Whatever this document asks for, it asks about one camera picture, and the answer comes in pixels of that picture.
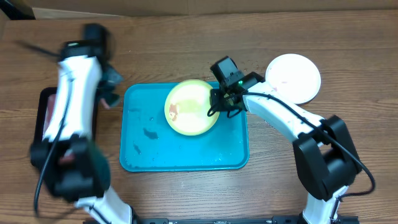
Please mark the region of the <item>yellow green round plate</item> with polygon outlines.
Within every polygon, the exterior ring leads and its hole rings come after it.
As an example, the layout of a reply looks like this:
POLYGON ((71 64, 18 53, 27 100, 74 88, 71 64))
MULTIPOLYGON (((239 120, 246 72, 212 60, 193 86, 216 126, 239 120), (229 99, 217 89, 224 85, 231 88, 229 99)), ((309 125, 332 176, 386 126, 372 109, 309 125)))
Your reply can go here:
POLYGON ((207 115, 212 89, 209 83, 196 79, 185 80, 173 87, 164 105, 170 127, 185 136, 197 136, 210 130, 220 115, 219 112, 207 115))

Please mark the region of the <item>green and pink sponge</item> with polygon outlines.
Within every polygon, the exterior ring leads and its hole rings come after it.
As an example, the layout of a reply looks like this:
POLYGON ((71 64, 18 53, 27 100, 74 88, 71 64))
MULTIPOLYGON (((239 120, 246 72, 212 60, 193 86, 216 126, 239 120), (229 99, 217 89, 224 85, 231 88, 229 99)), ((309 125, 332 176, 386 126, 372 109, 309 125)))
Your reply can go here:
POLYGON ((100 103, 105 109, 111 109, 117 106, 120 102, 120 96, 114 93, 107 93, 99 98, 100 103))

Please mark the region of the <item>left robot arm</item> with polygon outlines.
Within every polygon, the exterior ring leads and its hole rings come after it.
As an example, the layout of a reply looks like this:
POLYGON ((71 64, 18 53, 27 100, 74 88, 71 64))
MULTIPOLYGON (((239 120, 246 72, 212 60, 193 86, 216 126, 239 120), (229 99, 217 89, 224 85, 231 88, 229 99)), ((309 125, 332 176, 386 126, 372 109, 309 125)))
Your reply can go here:
POLYGON ((98 102, 118 104, 113 91, 122 76, 110 65, 110 34, 101 24, 83 27, 80 40, 65 42, 56 54, 58 85, 53 111, 30 162, 39 171, 33 208, 39 213, 43 185, 54 197, 82 208, 98 223, 139 223, 134 209, 111 186, 107 158, 95 144, 98 102))

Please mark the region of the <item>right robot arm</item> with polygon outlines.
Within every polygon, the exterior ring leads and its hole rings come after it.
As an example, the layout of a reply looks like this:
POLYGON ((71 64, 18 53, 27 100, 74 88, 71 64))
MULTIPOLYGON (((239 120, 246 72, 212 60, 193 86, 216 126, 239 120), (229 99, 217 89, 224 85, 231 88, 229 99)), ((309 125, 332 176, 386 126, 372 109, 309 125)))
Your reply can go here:
POLYGON ((210 92, 213 116, 225 111, 248 111, 278 130, 293 146, 297 175, 308 192, 304 210, 298 215, 273 216, 271 223, 358 223, 358 217, 338 214, 346 197, 354 197, 348 187, 365 172, 371 188, 376 187, 369 169, 360 161, 345 122, 336 115, 325 119, 310 113, 279 94, 256 72, 245 75, 228 56, 210 68, 219 87, 210 92))

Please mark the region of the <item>white round plate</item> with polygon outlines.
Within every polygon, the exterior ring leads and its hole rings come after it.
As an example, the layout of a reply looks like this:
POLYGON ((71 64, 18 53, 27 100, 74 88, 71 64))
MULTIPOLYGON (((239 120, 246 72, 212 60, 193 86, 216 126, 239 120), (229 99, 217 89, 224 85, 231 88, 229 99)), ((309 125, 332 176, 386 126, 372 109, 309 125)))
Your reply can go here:
POLYGON ((296 105, 313 100, 322 82, 317 66, 299 54, 276 57, 268 65, 265 78, 275 91, 296 105))

